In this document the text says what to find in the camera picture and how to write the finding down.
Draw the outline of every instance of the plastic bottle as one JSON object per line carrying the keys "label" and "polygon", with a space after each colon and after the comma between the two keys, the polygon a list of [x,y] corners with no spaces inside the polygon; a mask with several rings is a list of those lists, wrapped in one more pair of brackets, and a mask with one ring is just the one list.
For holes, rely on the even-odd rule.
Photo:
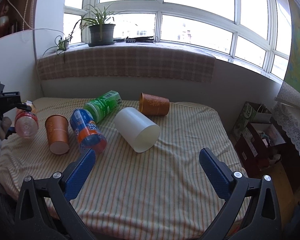
{"label": "plastic bottle", "polygon": [[33,138],[39,129],[38,118],[36,116],[37,110],[31,101],[25,101],[23,104],[31,106],[31,112],[17,109],[17,115],[14,119],[14,127],[16,133],[26,139]]}
{"label": "plastic bottle", "polygon": [[111,90],[101,97],[87,102],[83,106],[83,109],[90,112],[95,123],[98,123],[103,120],[111,111],[117,108],[121,103],[122,100],[119,93]]}
{"label": "plastic bottle", "polygon": [[96,153],[102,153],[106,148],[107,140],[87,110],[74,110],[70,125],[77,137],[81,153],[88,149],[93,149]]}

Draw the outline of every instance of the green bottle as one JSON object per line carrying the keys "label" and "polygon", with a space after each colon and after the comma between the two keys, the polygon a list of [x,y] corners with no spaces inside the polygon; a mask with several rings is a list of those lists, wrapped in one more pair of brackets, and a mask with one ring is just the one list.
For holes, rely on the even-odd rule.
{"label": "green bottle", "polygon": [[122,103],[121,97],[116,91],[109,91],[101,97],[93,99],[83,106],[83,109],[90,112],[95,123],[103,120],[107,114],[112,112]]}

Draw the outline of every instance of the white cord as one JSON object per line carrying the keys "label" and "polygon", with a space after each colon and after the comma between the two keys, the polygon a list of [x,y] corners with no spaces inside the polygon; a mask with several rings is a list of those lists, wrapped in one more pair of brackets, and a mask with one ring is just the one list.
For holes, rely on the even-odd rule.
{"label": "white cord", "polygon": [[31,29],[31,30],[50,30],[50,31],[55,31],[55,32],[61,32],[64,36],[66,36],[62,31],[59,30],[54,30],[54,29],[49,29],[49,28],[32,28],[29,26],[29,24],[26,22],[26,20],[22,17],[22,15],[19,13],[19,11],[17,10],[17,8],[10,2],[10,0],[7,0],[8,3],[16,10],[16,12],[20,15],[21,19],[23,20],[23,22]]}

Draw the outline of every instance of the plaid cushion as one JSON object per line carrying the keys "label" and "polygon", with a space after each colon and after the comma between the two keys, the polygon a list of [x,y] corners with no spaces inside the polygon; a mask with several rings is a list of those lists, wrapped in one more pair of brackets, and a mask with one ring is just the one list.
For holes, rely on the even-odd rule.
{"label": "plaid cushion", "polygon": [[41,80],[88,76],[171,78],[210,83],[216,58],[201,49],[160,43],[69,48],[38,60]]}

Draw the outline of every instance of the lace tablecloth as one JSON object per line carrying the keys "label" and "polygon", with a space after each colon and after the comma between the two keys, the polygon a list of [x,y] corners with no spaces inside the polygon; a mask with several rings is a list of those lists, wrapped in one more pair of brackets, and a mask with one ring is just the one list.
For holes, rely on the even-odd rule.
{"label": "lace tablecloth", "polygon": [[300,155],[300,110],[277,103],[272,113],[273,118],[282,126]]}

